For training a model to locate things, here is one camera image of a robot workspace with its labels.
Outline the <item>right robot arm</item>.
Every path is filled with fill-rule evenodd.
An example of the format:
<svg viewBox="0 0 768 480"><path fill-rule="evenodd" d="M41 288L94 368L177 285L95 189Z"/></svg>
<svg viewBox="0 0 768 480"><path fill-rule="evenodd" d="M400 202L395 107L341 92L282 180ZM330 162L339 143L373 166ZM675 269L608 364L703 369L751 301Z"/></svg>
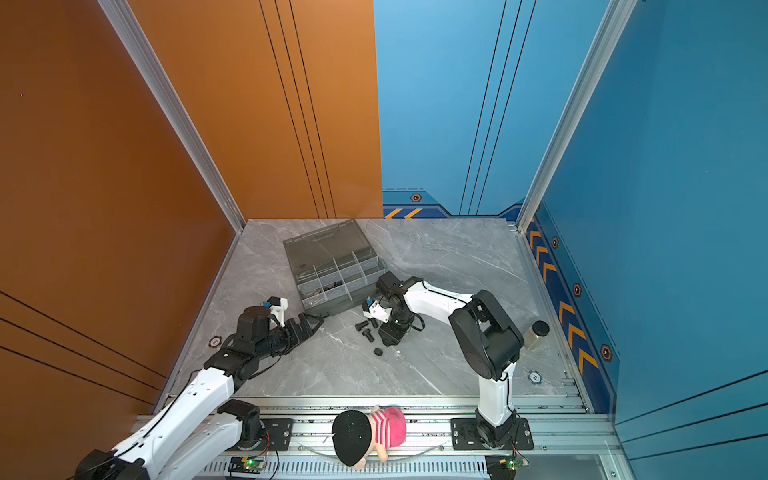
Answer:
<svg viewBox="0 0 768 480"><path fill-rule="evenodd" d="M461 294L431 285L419 277L399 280L386 272L376 282L375 295L362 301L364 316L380 323L386 346L398 345L425 316L449 325L462 355L479 382L474 428L467 419L452 422L454 448L531 451L534 441L528 421L512 402L512 380L524 336L487 290Z"/></svg>

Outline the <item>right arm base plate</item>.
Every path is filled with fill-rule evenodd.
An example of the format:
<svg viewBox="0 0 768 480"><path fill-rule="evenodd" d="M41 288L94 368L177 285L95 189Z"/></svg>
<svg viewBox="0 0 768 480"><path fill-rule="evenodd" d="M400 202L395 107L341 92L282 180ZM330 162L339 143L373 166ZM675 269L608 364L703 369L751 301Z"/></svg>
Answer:
<svg viewBox="0 0 768 480"><path fill-rule="evenodd" d="M493 426L480 418L453 418L450 429L452 446L457 451L532 451L535 448L528 420L519 415L512 415L501 426Z"/></svg>

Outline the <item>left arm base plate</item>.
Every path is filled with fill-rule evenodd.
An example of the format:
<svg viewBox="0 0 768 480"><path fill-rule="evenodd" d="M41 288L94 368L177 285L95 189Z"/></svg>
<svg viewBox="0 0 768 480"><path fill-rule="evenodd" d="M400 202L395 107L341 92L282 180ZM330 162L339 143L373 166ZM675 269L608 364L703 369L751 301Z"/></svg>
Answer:
<svg viewBox="0 0 768 480"><path fill-rule="evenodd" d="M294 420L291 418L260 418L243 423L240 440L235 448L241 451L284 452L289 449Z"/></svg>

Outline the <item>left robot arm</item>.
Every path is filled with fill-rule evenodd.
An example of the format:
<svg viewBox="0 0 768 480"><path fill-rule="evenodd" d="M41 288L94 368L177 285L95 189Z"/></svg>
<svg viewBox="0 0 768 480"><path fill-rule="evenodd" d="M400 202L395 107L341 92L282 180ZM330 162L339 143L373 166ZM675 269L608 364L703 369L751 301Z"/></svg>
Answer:
<svg viewBox="0 0 768 480"><path fill-rule="evenodd" d="M169 405L111 450L90 452L74 478L192 479L231 447L267 447L259 407L233 395L263 374L262 360L279 361L325 322L305 313L286 318L284 312L275 297L246 308L235 332Z"/></svg>

